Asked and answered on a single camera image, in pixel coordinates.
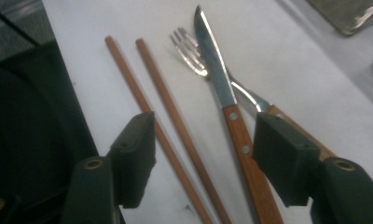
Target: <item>wooden chopstick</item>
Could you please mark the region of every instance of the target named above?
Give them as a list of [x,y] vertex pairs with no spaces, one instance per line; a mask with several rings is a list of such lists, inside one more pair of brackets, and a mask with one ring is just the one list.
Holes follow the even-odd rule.
[[218,214],[222,223],[231,223],[228,213],[225,210],[224,205],[221,203],[221,199],[219,198],[219,195],[215,190],[214,184],[211,181],[206,169],[204,168],[203,162],[201,161],[199,153],[195,148],[195,145],[193,144],[193,141],[187,131],[186,125],[182,121],[181,116],[175,107],[173,99],[161,78],[160,72],[157,66],[155,65],[154,60],[152,59],[152,56],[149,53],[149,50],[144,40],[137,39],[136,45],[139,49],[141,57],[145,62],[145,66],[159,91],[159,95],[163,103],[165,104],[170,117],[172,118],[173,125],[175,126],[175,129],[178,131],[178,135],[181,137],[181,140],[186,148],[186,152],[188,153],[189,158],[192,160],[192,163],[195,166],[195,169],[200,177],[201,183],[203,184],[204,188],[207,191],[207,194],[209,195],[210,200],[212,201],[216,213]]
[[[148,105],[143,93],[141,92],[137,82],[135,81],[129,66],[126,64],[122,54],[120,53],[117,44],[115,43],[114,39],[111,36],[105,38],[105,43],[109,48],[114,60],[116,61],[117,67],[119,68],[120,72],[125,77],[131,91],[134,94],[138,104],[142,108],[144,112],[151,111],[151,108]],[[191,181],[187,177],[187,173],[181,165],[181,162],[177,159],[172,146],[170,145],[169,141],[167,140],[166,135],[164,134],[163,130],[160,128],[159,124],[155,120],[155,133],[157,138],[162,146],[163,151],[165,152],[167,158],[170,161],[175,173],[177,174],[182,186],[184,187],[186,194],[189,196],[190,201],[193,203],[196,211],[198,212],[201,221],[203,223],[213,223],[208,215],[203,203],[201,202],[197,191],[195,191]]]

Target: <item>white table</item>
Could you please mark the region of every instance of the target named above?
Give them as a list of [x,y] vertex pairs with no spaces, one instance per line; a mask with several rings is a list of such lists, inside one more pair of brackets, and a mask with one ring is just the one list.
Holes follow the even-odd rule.
[[[218,222],[134,44],[142,37],[230,218],[233,223],[253,222],[215,96],[209,83],[184,65],[169,38],[178,26],[193,31],[197,4],[205,11],[234,77],[275,103],[340,157],[362,165],[373,178],[373,26],[345,38],[304,0],[44,0],[101,155],[141,112],[104,43],[111,35]],[[244,118],[253,136],[254,119],[248,113]],[[157,161],[140,207],[122,209],[127,223],[200,223],[159,144]],[[276,200],[285,223],[311,223],[310,208],[285,208]]]

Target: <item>knife handle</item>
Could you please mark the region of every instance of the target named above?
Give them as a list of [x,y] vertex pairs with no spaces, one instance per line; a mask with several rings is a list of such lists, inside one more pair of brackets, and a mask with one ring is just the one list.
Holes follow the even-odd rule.
[[282,224],[277,204],[269,188],[268,180],[251,158],[253,142],[247,131],[242,114],[237,105],[222,109],[230,137],[236,150],[242,172],[252,198],[257,218],[261,224]]
[[293,121],[289,116],[287,116],[276,105],[271,105],[266,110],[266,112],[270,113],[271,115],[276,115],[276,116],[279,116],[280,118],[283,118],[287,123],[289,123],[295,129],[297,129],[300,133],[302,133],[307,138],[309,138],[318,148],[320,148],[320,161],[323,161],[323,160],[325,160],[326,158],[329,158],[329,157],[336,157],[335,153],[333,153],[326,146],[324,146],[322,143],[320,143],[320,141],[315,139],[311,134],[309,134],[307,131],[305,131],[302,127],[300,127],[300,125],[298,125],[295,121]]

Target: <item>rivet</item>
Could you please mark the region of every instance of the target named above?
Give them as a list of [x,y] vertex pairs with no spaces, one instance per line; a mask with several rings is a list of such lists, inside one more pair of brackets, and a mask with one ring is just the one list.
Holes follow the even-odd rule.
[[242,154],[248,154],[250,153],[250,148],[248,146],[243,146],[242,147]]
[[236,112],[232,112],[232,113],[230,113],[230,115],[229,115],[229,118],[230,118],[231,120],[235,120],[235,119],[237,119],[237,117],[238,117],[238,115],[237,115]]

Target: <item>wooden handle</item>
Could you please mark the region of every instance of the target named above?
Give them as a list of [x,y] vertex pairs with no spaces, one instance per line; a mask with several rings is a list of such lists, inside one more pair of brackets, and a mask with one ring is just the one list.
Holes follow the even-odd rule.
[[227,211],[225,210],[224,205],[219,198],[218,193],[215,190],[214,184],[211,181],[206,169],[204,168],[204,164],[200,159],[198,150],[195,148],[193,144],[192,138],[190,137],[187,127],[184,124],[183,120],[181,119],[180,114],[175,106],[175,103],[172,99],[172,96],[169,94],[166,85],[161,78],[161,74],[154,63],[154,60],[149,53],[149,50],[144,42],[143,39],[136,40],[137,48],[139,49],[140,55],[142,56],[145,66],[148,69],[149,74],[154,81],[158,92],[160,94],[160,98],[166,106],[167,112],[169,113],[170,117],[172,118],[173,125],[180,136],[184,147],[186,148],[186,152],[189,158],[192,160],[192,163],[195,167],[196,172],[199,175],[201,183],[203,184],[204,188],[206,189],[207,194],[215,208],[216,213],[218,214],[221,222],[223,224],[230,224],[230,218],[228,216]]
[[260,224],[283,223],[265,175],[251,158],[253,142],[237,105],[222,109]]
[[336,157],[336,154],[329,150],[326,146],[320,143],[315,139],[311,134],[306,132],[302,127],[300,127],[296,122],[294,122],[289,116],[287,116],[279,107],[276,105],[271,105],[268,110],[268,113],[272,115],[277,115],[283,118],[287,123],[291,124],[294,128],[300,131],[303,135],[309,138],[318,148],[320,148],[320,161],[325,160],[329,157]]
[[[140,107],[143,109],[144,112],[151,111],[151,108],[149,107],[148,102],[146,101],[142,91],[137,85],[137,82],[135,81],[131,73],[131,70],[129,69],[129,66],[126,64],[126,61],[123,59],[122,54],[117,48],[117,45],[114,39],[111,36],[108,36],[105,38],[105,43],[107,44],[111,54],[113,55],[114,60],[116,61],[119,70],[121,71],[126,81],[128,82],[128,85],[131,91],[133,92],[134,97],[136,98]],[[157,135],[157,138],[170,164],[172,165],[175,173],[177,174],[178,179],[180,180],[182,186],[184,187],[186,194],[189,196],[190,201],[195,206],[195,209],[198,212],[201,218],[201,221],[207,224],[213,223],[203,203],[201,202],[197,191],[195,191],[192,185],[192,182],[189,180],[186,171],[181,165],[181,162],[176,157],[172,146],[170,145],[169,141],[167,140],[166,135],[164,134],[164,131],[160,128],[156,120],[155,120],[155,134]]]

